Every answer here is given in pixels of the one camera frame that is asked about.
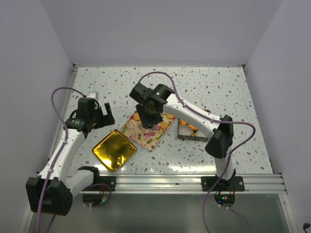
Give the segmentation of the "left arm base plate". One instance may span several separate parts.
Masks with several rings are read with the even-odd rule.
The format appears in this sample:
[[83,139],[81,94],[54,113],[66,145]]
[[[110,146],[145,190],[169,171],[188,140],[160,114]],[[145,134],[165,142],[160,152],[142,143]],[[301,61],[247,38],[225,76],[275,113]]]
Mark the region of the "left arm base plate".
[[90,183],[86,178],[80,179],[73,185],[75,192],[100,191],[114,192],[117,184],[116,176],[100,176],[95,182]]

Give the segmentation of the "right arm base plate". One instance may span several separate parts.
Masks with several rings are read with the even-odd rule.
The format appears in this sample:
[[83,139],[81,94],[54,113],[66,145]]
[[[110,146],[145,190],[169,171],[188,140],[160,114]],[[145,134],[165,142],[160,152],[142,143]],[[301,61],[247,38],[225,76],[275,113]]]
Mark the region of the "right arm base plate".
[[[217,176],[202,176],[201,177],[201,187],[204,192],[209,191],[213,185],[218,180]],[[235,176],[229,181],[220,180],[212,191],[223,191],[223,192],[230,192],[230,191],[245,191],[244,181],[242,176]]]

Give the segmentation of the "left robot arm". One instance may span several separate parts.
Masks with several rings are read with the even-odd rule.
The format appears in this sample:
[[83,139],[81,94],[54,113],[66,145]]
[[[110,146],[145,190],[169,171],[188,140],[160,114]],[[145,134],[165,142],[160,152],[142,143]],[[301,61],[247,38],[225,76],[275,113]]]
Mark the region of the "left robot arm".
[[72,177],[68,177],[68,171],[88,134],[113,124],[115,119],[108,102],[100,106],[95,98],[79,98],[78,107],[65,121],[61,140],[47,165],[26,182],[32,212],[65,216],[81,191],[100,187],[102,182],[96,167],[82,166]]

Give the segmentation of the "square cookie tin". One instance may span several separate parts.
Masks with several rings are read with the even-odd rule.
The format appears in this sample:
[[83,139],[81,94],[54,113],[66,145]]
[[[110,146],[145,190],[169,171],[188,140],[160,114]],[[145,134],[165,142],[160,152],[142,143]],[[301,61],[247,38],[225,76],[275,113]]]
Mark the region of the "square cookie tin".
[[209,140],[196,127],[188,124],[182,119],[178,119],[177,138],[180,140],[207,142]]

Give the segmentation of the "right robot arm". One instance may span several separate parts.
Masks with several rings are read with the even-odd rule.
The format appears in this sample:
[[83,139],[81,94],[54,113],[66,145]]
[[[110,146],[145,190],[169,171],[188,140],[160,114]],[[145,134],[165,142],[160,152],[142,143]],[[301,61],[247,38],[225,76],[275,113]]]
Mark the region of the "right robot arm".
[[129,96],[138,103],[136,110],[145,129],[162,122],[162,113],[171,114],[196,127],[208,139],[205,151],[214,158],[218,188],[226,191],[233,186],[235,169],[228,158],[233,143],[231,117],[226,115],[221,118],[199,109],[163,84],[151,89],[138,83]]

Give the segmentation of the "floral rectangular tray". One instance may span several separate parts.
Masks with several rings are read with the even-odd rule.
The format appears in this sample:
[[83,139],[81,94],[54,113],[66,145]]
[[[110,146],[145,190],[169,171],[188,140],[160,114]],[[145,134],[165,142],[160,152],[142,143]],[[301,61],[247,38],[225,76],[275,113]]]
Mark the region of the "floral rectangular tray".
[[138,112],[135,111],[126,123],[121,127],[121,133],[127,136],[129,139],[142,146],[148,151],[152,151],[155,149],[161,140],[161,138],[165,135],[174,119],[168,119],[166,117],[166,113],[162,113],[161,116],[163,118],[162,122],[167,122],[168,128],[163,130],[160,128],[160,123],[157,124],[157,130],[153,131],[150,129],[145,129],[142,126],[142,122],[134,120],[134,115],[138,115]]

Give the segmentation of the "gold tin lid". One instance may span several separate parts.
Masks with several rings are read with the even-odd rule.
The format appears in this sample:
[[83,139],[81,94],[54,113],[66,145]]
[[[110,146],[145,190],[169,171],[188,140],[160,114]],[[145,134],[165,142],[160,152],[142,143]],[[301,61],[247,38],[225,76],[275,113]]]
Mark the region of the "gold tin lid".
[[118,130],[113,130],[92,149],[96,158],[112,173],[119,170],[136,152],[135,145]]

